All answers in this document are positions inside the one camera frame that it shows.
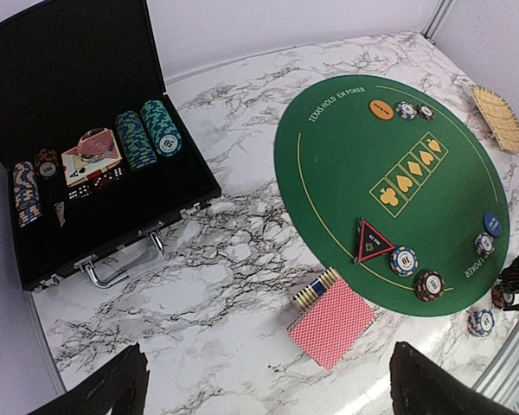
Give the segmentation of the red back card deck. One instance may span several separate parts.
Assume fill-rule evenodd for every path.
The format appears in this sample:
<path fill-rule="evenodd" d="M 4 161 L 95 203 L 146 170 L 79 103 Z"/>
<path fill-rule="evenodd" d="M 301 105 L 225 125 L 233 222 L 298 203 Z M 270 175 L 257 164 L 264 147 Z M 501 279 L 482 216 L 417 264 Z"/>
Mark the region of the red back card deck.
<path fill-rule="evenodd" d="M 375 311 L 339 279 L 288 332 L 320 367 L 331 370 L 374 320 Z"/>

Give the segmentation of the blue small blind button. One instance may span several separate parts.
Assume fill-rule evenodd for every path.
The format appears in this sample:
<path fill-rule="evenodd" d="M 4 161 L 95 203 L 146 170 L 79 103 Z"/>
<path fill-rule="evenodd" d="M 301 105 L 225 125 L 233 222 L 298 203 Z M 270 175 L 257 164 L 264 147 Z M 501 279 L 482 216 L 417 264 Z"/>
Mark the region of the blue small blind button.
<path fill-rule="evenodd" d="M 493 238 L 499 238 L 502 235 L 502 223 L 498 216 L 492 212 L 484 214 L 484 227 L 486 232 Z"/>

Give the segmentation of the blue white chip stack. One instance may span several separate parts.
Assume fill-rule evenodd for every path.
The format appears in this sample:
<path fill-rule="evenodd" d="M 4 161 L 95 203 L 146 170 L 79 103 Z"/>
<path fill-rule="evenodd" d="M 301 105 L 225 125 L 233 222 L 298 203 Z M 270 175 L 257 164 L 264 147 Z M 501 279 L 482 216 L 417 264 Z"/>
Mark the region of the blue white chip stack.
<path fill-rule="evenodd" d="M 467 329 L 471 335 L 476 337 L 489 336 L 495 326 L 495 319 L 490 310 L 473 311 L 467 318 Z"/>

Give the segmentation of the orange big blind button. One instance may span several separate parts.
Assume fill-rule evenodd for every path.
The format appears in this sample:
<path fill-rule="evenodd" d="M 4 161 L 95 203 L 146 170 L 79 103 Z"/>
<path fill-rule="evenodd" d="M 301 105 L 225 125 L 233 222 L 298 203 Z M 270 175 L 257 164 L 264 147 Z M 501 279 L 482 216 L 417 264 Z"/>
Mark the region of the orange big blind button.
<path fill-rule="evenodd" d="M 380 120 L 388 121 L 394 117 L 393 107 L 379 99 L 374 99 L 369 103 L 369 110 Z"/>

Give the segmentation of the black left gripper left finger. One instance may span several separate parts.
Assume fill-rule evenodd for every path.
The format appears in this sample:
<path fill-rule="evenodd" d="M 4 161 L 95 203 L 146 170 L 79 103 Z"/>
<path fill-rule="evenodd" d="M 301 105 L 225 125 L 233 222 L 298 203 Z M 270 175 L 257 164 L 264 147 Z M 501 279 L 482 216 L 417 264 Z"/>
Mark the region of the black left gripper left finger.
<path fill-rule="evenodd" d="M 142 414 L 148 391 L 148 360 L 139 345 L 126 347 L 77 387 L 34 414 Z"/>

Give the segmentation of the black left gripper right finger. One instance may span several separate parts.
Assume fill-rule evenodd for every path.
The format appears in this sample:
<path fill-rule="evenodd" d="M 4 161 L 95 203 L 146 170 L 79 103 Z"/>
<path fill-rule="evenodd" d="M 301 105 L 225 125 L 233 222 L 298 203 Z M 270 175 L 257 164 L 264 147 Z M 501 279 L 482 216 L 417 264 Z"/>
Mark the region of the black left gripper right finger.
<path fill-rule="evenodd" d="M 395 414 L 504 414 L 506 407 L 464 385 L 407 342 L 389 362 Z"/>

